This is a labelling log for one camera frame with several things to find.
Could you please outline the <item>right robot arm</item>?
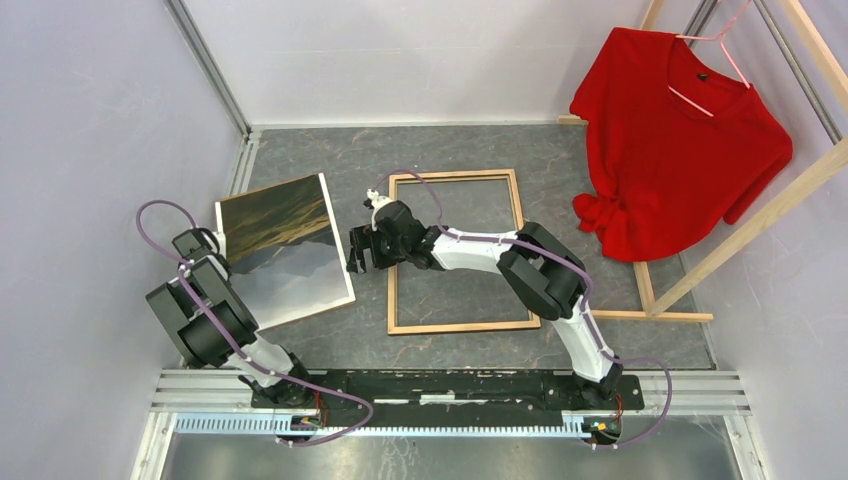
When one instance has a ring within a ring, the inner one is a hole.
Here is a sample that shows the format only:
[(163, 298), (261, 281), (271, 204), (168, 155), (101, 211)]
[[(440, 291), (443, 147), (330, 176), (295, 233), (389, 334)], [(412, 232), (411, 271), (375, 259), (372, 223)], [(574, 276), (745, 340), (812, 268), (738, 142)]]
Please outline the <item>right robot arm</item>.
[(500, 275), (522, 304), (552, 323), (570, 356), (580, 400), (602, 408), (618, 393), (622, 367), (591, 312), (593, 284), (584, 266), (547, 229), (530, 222), (504, 233), (426, 226), (399, 200), (366, 201), (371, 220), (349, 232), (347, 269), (472, 270)]

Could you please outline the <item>glossy photo print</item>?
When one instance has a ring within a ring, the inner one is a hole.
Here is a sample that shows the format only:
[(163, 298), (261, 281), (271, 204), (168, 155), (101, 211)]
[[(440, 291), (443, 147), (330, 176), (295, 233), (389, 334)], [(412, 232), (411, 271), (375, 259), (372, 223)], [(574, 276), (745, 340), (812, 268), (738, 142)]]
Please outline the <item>glossy photo print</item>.
[(232, 288), (260, 329), (355, 301), (322, 173), (219, 200), (215, 216)]

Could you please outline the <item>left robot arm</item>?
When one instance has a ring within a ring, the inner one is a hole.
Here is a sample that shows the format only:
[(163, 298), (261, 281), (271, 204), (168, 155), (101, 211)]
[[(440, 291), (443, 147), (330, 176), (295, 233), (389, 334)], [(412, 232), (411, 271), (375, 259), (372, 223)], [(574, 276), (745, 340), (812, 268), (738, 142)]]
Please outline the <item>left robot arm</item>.
[(231, 269), (212, 232), (198, 227), (172, 240), (178, 276), (145, 299), (178, 352), (192, 368), (232, 368), (253, 401), (302, 407), (314, 381), (296, 355), (258, 334), (258, 324), (230, 282)]

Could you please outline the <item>black wooden picture frame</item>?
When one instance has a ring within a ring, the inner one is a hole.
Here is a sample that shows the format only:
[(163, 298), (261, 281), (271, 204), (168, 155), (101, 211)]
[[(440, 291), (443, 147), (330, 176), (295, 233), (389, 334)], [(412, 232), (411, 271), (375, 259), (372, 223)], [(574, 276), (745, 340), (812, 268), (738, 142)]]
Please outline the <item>black wooden picture frame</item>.
[[(435, 183), (467, 181), (504, 181), (507, 184), (509, 192), (515, 229), (520, 230), (524, 227), (517, 178), (515, 171), (512, 169), (431, 172), (422, 174), (398, 169), (385, 174), (378, 183), (380, 185), (386, 183), (388, 185), (388, 196), (391, 199), (395, 199), (397, 197), (398, 186), (401, 184), (418, 182), (429, 188)], [(515, 237), (515, 232), (494, 234), (461, 232), (457, 239), (449, 236), (445, 240), (438, 239), (436, 241), (436, 258), (438, 260), (445, 260), (447, 266), (451, 269), (459, 268), (497, 274), (499, 270), (496, 267), (496, 263), (500, 255), (508, 250), (507, 241)], [(540, 326), (540, 318), (532, 312), (528, 314), (526, 320), (401, 326), (398, 324), (398, 268), (393, 266), (388, 270), (387, 333), (391, 336), (528, 330), (538, 329)]]

